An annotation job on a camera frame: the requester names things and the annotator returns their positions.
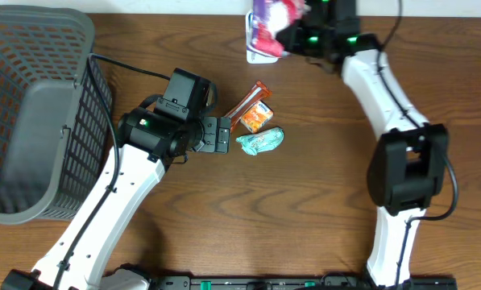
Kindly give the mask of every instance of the green led light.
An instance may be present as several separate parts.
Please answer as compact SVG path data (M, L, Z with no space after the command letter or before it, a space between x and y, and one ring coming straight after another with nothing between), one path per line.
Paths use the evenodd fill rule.
M358 36L353 36L347 39L347 42L350 44L356 44L356 40L358 39Z
M149 121L146 120L146 119L141 119L141 120L140 120L140 125L142 125L142 126L149 126Z

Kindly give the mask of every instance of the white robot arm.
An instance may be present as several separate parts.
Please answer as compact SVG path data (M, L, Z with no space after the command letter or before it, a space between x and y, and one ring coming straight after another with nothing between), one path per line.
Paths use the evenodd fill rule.
M142 203L145 196L161 181L165 173L161 160L150 161L149 154L131 145L120 149L120 177L115 184L116 190L111 193L97 215L85 230L81 240L73 251L67 270L62 276L59 289L99 289L101 278L108 259L118 240L126 229L133 214ZM110 183L114 169L113 150L110 152L102 174L85 203L79 209L76 217L63 233L52 249L33 268L41 274L40 282L53 285L68 247L91 214L96 204L101 200ZM138 285L149 285L145 279L134 280L132 285L109 285L109 289L137 289Z
M371 49L357 52L348 56L342 66L342 79L349 86L369 119L375 137L379 139L382 134L392 130L411 131L416 127L403 116L401 108L389 96L377 72L376 59L379 51ZM420 124L428 120L420 114L413 104L407 99L403 89L392 74L387 62L387 54L381 55L381 73L394 92L397 101L408 110L408 115ZM377 209L377 223L375 241L367 270L375 285L390 287L396 282L396 263L400 260L401 247L406 231L405 224L411 217L422 217L426 209L408 209L392 216L384 206ZM402 267L400 268L400 281L410 278L408 262L419 222L412 224L409 230Z

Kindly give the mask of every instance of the wood grain surface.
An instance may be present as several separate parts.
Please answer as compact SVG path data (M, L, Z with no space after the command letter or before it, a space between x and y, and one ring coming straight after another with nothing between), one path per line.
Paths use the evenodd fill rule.
M360 272L372 248L375 206L365 174L375 147L352 92L335 75L294 56L246 62L243 17L91 15L95 51L160 73L176 67L215 82L222 115L257 81L285 140L256 157L232 143L228 155L191 154L147 196L111 255L108 269L139 263L195 276L321 275ZM364 18L384 37L392 18ZM454 215L422 222L415 275L450 274L459 289L481 289L481 19L405 19L388 49L396 77L431 123L450 130L461 196ZM114 121L166 81L103 64L115 95ZM247 133L245 128L232 138ZM444 212L446 178L429 214ZM0 226L0 283L29 270L67 222Z

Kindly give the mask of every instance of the black joint cover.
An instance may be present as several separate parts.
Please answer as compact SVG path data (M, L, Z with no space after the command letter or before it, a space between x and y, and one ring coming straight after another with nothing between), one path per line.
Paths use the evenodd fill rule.
M424 126L405 132L381 135L367 170L367 187L372 200L396 216L406 209L428 208L439 194L444 178L448 132L443 125ZM416 159L408 159L412 148Z
M11 270L2 282L1 290L47 290L52 287L39 282L35 277L27 273Z

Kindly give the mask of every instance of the black cable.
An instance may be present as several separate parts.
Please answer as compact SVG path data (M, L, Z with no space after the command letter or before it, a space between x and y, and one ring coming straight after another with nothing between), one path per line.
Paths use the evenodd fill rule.
M150 105L154 104L155 102L157 102L160 97L163 97L163 95L160 95L160 94L157 94L157 93L156 93L156 94L153 94L153 95L147 97L145 100L143 100L143 101L140 103L139 107L146 109L148 106L150 106Z
M88 54L88 58L86 60L86 63L87 63L86 65L87 65L87 69L88 69L88 76L89 76L89 79L91 81L92 86L96 88L97 96L98 96L98 99L101 103L100 107L101 107L102 112L105 115L104 119L106 120L106 123L107 123L108 127L110 128L111 137L113 139L114 160L115 160L114 170L113 170L113 175L111 177L110 184L106 187L106 191L102 195L101 199L98 201L95 208L89 214L88 218L86 219L85 223L83 224L83 226L81 227L81 229L77 233L76 237L73 239L73 241L70 244L70 247L68 248L63 260L60 261L60 264L59 264L60 269L58 270L58 272L56 274L56 279L54 280L54 284L52 285L52 288L54 290L59 289L59 286L60 286L60 283L61 283L61 278L63 277L63 273L66 269L66 266L68 265L68 261L70 260L70 257L72 257L73 251L75 250L77 244L79 243L79 240L81 240L82 235L85 233L86 229L88 229L89 224L92 222L93 218L95 218L95 216L97 215L98 210L102 207L102 205L104 204L104 201L106 201L106 198L110 195L110 193L112 191L114 191L114 185L116 184L117 179L118 179L118 174L120 173L120 151L119 151L119 148L118 148L117 132L114 129L113 119L111 118L111 112L108 110L106 100L104 99L104 94L102 93L101 88L99 87L97 81L95 80L95 76L93 74L93 70L92 70L92 66L91 66L93 59L104 60L104 61L109 62L111 64L116 64L118 66L121 66L123 68L128 68L128 69L130 69L132 71L135 71L135 72L138 72L138 73L145 73L145 74L150 75L150 76L160 77L160 78L163 78L165 80L170 80L170 77L167 77L167 76L165 76L163 74L160 74L160 73L156 73L156 72L153 73L153 72L149 72L149 71L146 71L146 70L143 70L143 69L140 69L140 68L135 68L135 67L132 67L128 64L124 64L124 63L121 63L119 61L112 60L110 58L107 58L105 56L101 56L101 55L98 55L98 54L95 54L95 53Z
M321 280L320 280L321 285L325 285L325 286L326 286L326 278L331 277L331 276L333 276L333 275L335 275L335 274L344 277L344 279L346 279L346 282L348 283L348 285L350 285L350 287L353 287L353 284L351 283L351 281L350 281L350 280L347 278L347 276L344 275L344 273L342 273L342 272L329 272L329 273L325 274L324 276L322 276L322 278L321 278Z
M144 73L144 74L147 74L149 76L153 76L153 77L160 77L162 79L165 79L167 81L170 81L170 77L167 77L165 76L164 74L161 74L161 73L157 73L157 72L151 72L151 71L147 71L145 69L141 69L141 68L136 68L134 66L130 66L129 64L124 64L120 61L117 61L117 60L112 60L111 58L108 58L108 57L105 57L105 56L101 56L101 55L98 55L97 53L90 53L89 56L92 56L98 60L104 60L105 62L109 62L110 64L115 64L117 66L120 66L120 67L123 67L123 68L127 68L127 69L130 69L134 72L137 72L137 73Z
M391 42L391 40L394 38L394 35L396 34L396 31L398 28L400 28L401 21L403 20L403 0L398 0L398 16L396 18L396 22L394 23L394 26L391 29L391 32L387 35L387 38L385 39L384 43L382 44L380 50L378 51L378 54L376 56L376 72L378 73L379 78L382 80L384 83L385 89L388 91L389 95L391 95L392 100L396 103L398 108L400 108L401 113L405 118L407 118L415 127L419 128L419 124L417 122L410 118L408 116L408 110L406 110L398 101L394 93L392 92L391 88L388 86L387 80L385 79L382 71L384 68L381 66L381 56L385 51L385 48L387 48L388 44Z
M442 160L444 161L444 164L446 165L446 168L448 169L448 173L450 174L451 183L453 184L453 199L451 201L451 206L448 208L448 210L445 213L443 213L439 216L411 217L406 222L406 224L405 224L406 230L404 232L403 244L401 245L400 259L398 260L398 264L397 264L396 282L394 284L395 289L398 289L398 285L400 284L401 264L403 263L404 251L405 251L405 247L407 246L408 232L410 231L410 228L412 227L412 222L414 222L414 221L431 221L431 222L441 221L441 220L449 217L455 211L455 209L457 208L458 182L457 182L457 177L455 175L455 170L453 168L453 165L450 162L450 159L446 155L446 153L437 144L434 144L433 146L434 146L434 148L436 148L437 153L442 157Z
M391 88L389 87L387 80L385 79L384 75L382 74L382 71L384 68L381 66L381 56L385 51L385 48L390 44L391 40L393 39L394 35L396 34L396 31L398 28L400 28L401 21L403 20L403 0L397 0L398 2L398 15L396 17L396 21L394 23L394 26L392 27L391 31L389 32L387 38L385 39L384 43L382 44L380 50L378 51L378 55L376 57L376 72L379 75L379 78L382 80L385 89L388 91L389 95L391 96L392 100L396 103L398 108L400 109L401 113L403 114L404 117L406 117L416 128L420 128L419 124L408 115L408 110L406 110L400 102L397 100L396 96L392 92ZM396 282L394 284L394 288L398 289L398 286L400 284L400 270L401 270L401 264L403 263L403 258L404 258L404 251L407 246L407 240L408 240L408 233L410 231L410 228L412 227L412 222L414 221L441 221L447 217L449 217L454 211L455 208L457 207L457 202L458 202L458 182L457 182L457 177L455 175L455 171L453 168L453 165L450 162L450 159L444 152L444 150L441 149L439 145L436 143L432 143L432 146L435 148L435 150L438 152L438 154L442 157L442 160L448 169L448 172L450 174L450 179L451 183L453 185L453 200L451 202L450 208L444 213L436 217L411 217L406 223L406 230L404 232L404 238L403 238L403 244L401 246L401 252L400 252L400 259L398 260L397 263L397 270L396 270Z

